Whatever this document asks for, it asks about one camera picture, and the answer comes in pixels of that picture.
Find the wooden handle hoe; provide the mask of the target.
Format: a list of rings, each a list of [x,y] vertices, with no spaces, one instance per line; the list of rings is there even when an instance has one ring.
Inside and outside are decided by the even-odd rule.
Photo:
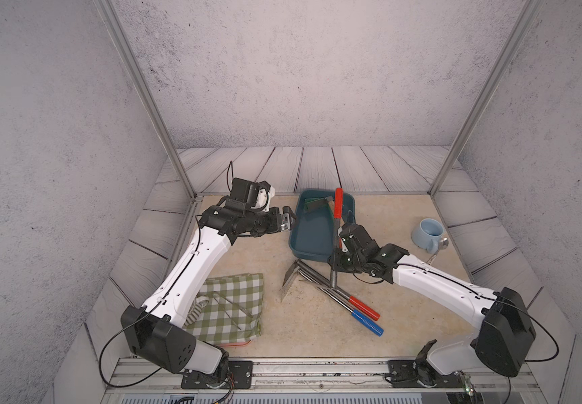
[[[326,196],[322,198],[307,199],[304,203],[304,212],[311,213],[318,210],[326,209],[328,210],[329,216],[334,217],[335,212],[335,200],[332,196]]]

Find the grey hoe red grip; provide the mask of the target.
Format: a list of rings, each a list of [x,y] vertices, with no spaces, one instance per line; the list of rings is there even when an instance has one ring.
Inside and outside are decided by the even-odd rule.
[[[291,264],[287,271],[294,267],[299,267],[301,272],[303,272],[304,274],[308,274],[314,280],[319,281],[321,284],[331,289],[329,279],[326,279],[324,275],[320,274],[317,270],[313,269],[311,266],[309,266],[309,264],[306,264],[304,261],[297,259]],[[367,306],[365,303],[363,303],[356,297],[351,296],[339,286],[336,287],[336,289],[334,289],[333,291],[335,291],[338,294],[338,296],[344,298],[346,302],[352,303],[356,308],[358,308],[360,311],[362,311],[364,314],[366,314],[373,320],[378,321],[378,319],[380,319],[380,314],[378,314],[374,309]]]
[[[337,188],[334,194],[333,206],[333,252],[331,254],[331,272],[330,285],[331,289],[336,289],[338,279],[338,265],[340,261],[341,239],[339,236],[339,229],[341,227],[343,205],[343,189]]]

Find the chrome hoe blue grip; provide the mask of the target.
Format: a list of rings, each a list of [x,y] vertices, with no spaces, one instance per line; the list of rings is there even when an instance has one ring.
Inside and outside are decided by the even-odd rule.
[[[345,310],[349,311],[353,318],[355,318],[359,323],[365,326],[365,328],[368,328],[368,330],[374,333],[376,336],[381,337],[385,332],[385,330],[383,330],[383,328],[381,328],[381,326],[379,326],[375,322],[375,320],[364,314],[352,303],[346,302],[345,299],[338,296],[338,294],[335,291],[331,290],[327,286],[324,286],[319,281],[314,280],[308,274],[304,274],[303,272],[301,272],[299,267],[291,268],[285,274],[282,288],[280,291],[281,301],[284,299],[285,296],[287,296],[292,284],[294,283],[294,281],[296,281],[298,277],[300,277],[303,282],[313,286],[314,288],[321,291],[323,294],[329,296],[333,301],[336,301],[338,305],[343,307]]]

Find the green hoe red grip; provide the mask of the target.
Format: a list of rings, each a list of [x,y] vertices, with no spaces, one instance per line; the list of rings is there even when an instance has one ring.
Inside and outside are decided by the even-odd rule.
[[[329,206],[328,198],[307,199],[304,204],[304,211],[309,213],[325,206]]]

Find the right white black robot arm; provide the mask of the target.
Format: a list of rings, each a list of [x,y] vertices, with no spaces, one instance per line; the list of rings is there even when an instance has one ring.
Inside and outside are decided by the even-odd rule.
[[[415,291],[460,316],[471,334],[448,342],[433,340],[421,351],[426,371],[450,375],[485,367],[498,375],[518,376],[536,339],[533,320],[518,292],[493,291],[436,269],[402,247],[336,249],[328,263],[339,272],[369,274]]]

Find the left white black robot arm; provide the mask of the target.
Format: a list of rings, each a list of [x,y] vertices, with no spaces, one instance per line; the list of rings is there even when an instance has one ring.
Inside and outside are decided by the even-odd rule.
[[[121,315],[130,351],[176,374],[193,370],[217,383],[228,373],[228,353],[183,329],[189,310],[213,267],[240,237],[262,237],[292,228],[292,209],[232,210],[212,205],[198,220],[198,235],[165,281],[141,307]]]

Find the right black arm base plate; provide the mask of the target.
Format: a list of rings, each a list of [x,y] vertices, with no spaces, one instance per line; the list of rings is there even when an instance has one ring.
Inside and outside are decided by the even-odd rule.
[[[390,360],[388,367],[384,379],[393,388],[456,389],[464,387],[457,375],[440,375],[427,362]]]

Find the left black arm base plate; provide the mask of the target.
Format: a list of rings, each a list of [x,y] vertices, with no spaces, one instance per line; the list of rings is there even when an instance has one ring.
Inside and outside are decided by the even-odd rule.
[[[224,360],[212,374],[195,370],[183,373],[183,390],[225,389],[248,390],[252,386],[254,363],[250,360]]]

